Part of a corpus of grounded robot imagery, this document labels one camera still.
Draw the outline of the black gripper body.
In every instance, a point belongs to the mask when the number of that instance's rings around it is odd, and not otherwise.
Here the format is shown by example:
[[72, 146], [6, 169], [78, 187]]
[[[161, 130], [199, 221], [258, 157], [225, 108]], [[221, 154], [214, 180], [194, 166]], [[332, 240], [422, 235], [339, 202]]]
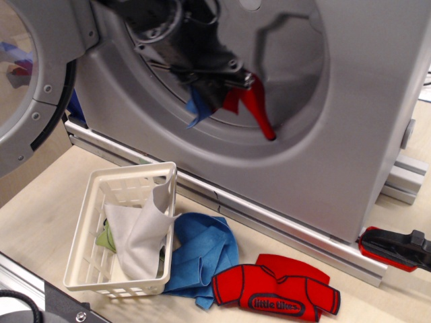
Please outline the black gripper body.
[[151, 67], [175, 75], [210, 108], [221, 108], [231, 89], [250, 90], [255, 81], [243, 62], [220, 44], [215, 32], [202, 36], [142, 32], [134, 38], [136, 50], [147, 57]]

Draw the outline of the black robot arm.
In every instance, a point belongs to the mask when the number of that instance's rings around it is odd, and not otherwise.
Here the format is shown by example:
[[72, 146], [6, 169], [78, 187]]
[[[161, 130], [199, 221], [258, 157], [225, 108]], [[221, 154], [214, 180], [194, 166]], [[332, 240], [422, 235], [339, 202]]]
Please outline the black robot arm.
[[219, 1], [101, 1], [121, 18], [137, 48], [156, 52], [152, 66], [173, 74], [213, 109], [234, 89], [249, 90], [254, 77], [218, 38]]

